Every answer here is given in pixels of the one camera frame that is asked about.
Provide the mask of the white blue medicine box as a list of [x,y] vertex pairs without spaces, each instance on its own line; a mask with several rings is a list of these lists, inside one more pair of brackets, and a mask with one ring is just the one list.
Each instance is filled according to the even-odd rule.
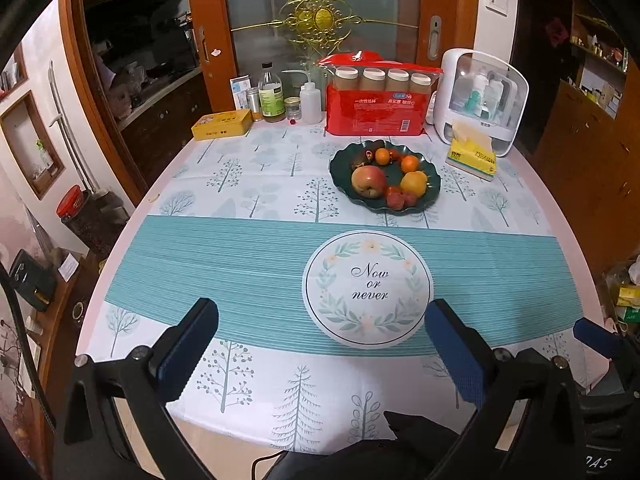
[[248,110],[248,92],[252,88],[250,76],[242,75],[230,79],[230,87],[234,107],[237,110]]

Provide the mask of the white squeeze bottle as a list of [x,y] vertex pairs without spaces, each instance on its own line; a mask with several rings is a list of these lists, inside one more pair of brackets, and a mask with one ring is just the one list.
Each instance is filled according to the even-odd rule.
[[321,92],[313,81],[307,81],[300,87],[299,99],[302,121],[308,125],[317,125],[322,122]]

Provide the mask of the red apple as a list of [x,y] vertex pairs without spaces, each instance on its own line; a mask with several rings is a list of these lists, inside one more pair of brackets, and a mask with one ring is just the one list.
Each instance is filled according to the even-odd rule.
[[352,172],[352,188],[368,200],[376,200],[384,195],[387,188],[386,175],[377,166],[362,166]]

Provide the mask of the dark red lychee fruit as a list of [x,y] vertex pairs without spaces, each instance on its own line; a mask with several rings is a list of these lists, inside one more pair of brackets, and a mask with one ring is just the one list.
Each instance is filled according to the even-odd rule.
[[416,194],[414,194],[413,192],[408,192],[408,191],[403,192],[402,196],[404,196],[404,206],[405,207],[414,207],[414,206],[416,206],[416,203],[418,202],[418,199],[419,199],[419,197],[416,196]]

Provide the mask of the dark overripe banana with sticker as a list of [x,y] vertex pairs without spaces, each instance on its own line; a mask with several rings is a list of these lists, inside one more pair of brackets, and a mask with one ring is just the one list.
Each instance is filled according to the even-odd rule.
[[383,140],[367,140],[360,144],[349,145],[349,167],[356,170],[362,166],[369,166],[375,163],[375,153],[377,150],[386,148]]

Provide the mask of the glass bottle green label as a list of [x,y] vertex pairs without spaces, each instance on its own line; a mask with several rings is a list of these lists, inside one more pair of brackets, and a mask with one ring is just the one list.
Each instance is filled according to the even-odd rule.
[[280,122],[285,118],[282,81],[274,72],[273,64],[262,64],[262,76],[258,80],[258,96],[262,118],[266,122]]

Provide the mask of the red paper cup package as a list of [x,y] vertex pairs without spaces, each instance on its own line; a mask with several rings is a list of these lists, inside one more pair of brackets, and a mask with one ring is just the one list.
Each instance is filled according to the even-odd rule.
[[334,136],[418,136],[444,74],[371,51],[331,54],[318,66],[328,74],[326,131]]

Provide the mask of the yellow tin box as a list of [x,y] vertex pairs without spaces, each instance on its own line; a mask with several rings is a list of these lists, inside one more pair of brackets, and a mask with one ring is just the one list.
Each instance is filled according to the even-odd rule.
[[191,128],[197,141],[244,136],[253,123],[249,110],[230,110],[202,116]]

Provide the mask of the silver metal can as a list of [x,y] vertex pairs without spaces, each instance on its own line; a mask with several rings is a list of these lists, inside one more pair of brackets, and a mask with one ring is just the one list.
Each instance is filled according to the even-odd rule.
[[257,87],[249,88],[246,92],[247,104],[254,122],[262,120],[262,106],[260,105],[259,91]]

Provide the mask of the dark green wavy fruit plate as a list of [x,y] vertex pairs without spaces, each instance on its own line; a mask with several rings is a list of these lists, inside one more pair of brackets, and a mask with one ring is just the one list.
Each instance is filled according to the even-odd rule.
[[348,144],[329,162],[334,186],[351,202],[376,214],[417,214],[439,196],[435,166],[408,146],[367,140]]

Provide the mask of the orange tangerine on plate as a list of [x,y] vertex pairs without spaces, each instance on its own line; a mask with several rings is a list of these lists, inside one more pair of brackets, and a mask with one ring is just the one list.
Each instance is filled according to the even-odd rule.
[[400,169],[404,174],[418,170],[420,159],[414,155],[405,155],[400,161]]

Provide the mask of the patterned teal white tablecloth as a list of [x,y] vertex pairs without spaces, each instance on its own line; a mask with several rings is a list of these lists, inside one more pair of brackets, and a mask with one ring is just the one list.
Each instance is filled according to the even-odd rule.
[[442,188],[427,210],[394,216],[334,184],[347,144],[267,124],[190,142],[119,237],[78,351],[123,358],[214,300],[216,336],[171,413],[306,453],[387,437],[387,411],[465,425],[472,405],[423,325],[436,298],[493,347],[562,356],[586,388],[603,377],[605,359],[572,333],[602,318],[588,266],[520,153],[485,182],[450,167],[433,133],[414,136]]

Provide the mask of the yellow tissue pack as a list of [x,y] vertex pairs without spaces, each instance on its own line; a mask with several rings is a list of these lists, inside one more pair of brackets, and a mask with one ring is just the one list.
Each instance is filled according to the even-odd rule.
[[494,180],[497,173],[497,155],[490,136],[465,122],[452,124],[446,163],[485,181]]

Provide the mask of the large orange tangerine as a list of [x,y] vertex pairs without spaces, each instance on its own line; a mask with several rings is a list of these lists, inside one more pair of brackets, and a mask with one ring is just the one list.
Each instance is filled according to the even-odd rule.
[[387,166],[392,162],[392,155],[387,148],[378,148],[374,153],[374,159],[378,166]]

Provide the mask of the small glass jar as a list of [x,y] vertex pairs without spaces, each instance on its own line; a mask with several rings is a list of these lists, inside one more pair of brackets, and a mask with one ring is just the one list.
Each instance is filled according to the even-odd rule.
[[299,122],[302,119],[302,104],[298,96],[288,96],[284,99],[286,119]]

